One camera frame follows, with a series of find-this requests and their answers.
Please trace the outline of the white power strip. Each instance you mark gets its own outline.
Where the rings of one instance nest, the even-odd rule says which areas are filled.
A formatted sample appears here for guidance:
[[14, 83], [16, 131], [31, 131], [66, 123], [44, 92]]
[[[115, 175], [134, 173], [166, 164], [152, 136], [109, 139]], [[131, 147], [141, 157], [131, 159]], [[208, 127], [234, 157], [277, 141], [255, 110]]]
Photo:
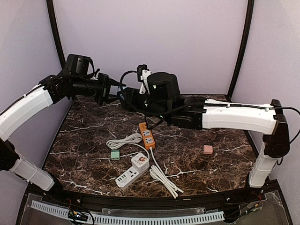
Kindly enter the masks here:
[[138, 172], [133, 166], [127, 169], [122, 175], [115, 179], [116, 185], [122, 190], [128, 188], [134, 183], [143, 173]]

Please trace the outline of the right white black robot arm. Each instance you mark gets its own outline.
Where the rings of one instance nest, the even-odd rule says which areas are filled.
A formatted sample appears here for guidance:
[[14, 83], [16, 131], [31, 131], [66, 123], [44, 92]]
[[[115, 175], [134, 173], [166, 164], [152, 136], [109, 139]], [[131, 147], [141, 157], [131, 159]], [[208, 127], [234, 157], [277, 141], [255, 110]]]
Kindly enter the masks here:
[[276, 162], [290, 150], [293, 139], [284, 115], [285, 107], [216, 101], [180, 94], [176, 75], [167, 72], [137, 72], [140, 88], [119, 84], [119, 99], [126, 110], [156, 117], [169, 126], [202, 130], [228, 128], [261, 133], [262, 147], [248, 177], [251, 188], [261, 188]]

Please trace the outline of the white cube socket adapter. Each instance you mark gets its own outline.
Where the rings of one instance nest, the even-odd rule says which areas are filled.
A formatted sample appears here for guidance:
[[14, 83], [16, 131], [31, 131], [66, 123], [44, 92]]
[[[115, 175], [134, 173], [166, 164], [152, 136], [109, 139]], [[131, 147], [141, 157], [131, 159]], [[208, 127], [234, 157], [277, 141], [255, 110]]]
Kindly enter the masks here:
[[149, 159], [141, 152], [131, 158], [131, 163], [140, 174], [144, 173], [150, 166]]

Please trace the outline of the green plug adapter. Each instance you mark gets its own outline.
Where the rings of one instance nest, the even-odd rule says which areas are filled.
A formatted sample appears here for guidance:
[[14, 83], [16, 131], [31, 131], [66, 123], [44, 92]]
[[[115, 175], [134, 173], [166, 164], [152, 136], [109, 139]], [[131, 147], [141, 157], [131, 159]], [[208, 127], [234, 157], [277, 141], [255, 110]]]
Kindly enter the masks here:
[[119, 150], [111, 150], [111, 160], [120, 160], [120, 151]]

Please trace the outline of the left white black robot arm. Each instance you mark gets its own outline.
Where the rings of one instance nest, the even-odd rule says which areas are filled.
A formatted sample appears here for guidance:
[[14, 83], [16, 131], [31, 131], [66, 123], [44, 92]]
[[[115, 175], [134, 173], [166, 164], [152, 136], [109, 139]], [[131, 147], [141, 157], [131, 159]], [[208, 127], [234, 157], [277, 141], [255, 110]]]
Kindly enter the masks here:
[[0, 113], [0, 169], [10, 171], [28, 183], [48, 192], [60, 186], [48, 172], [29, 162], [17, 153], [9, 141], [11, 135], [40, 111], [58, 103], [64, 98], [90, 96], [98, 105], [117, 99], [110, 94], [112, 86], [119, 82], [94, 69], [90, 57], [70, 54], [63, 69], [57, 75], [50, 75], [25, 93]]

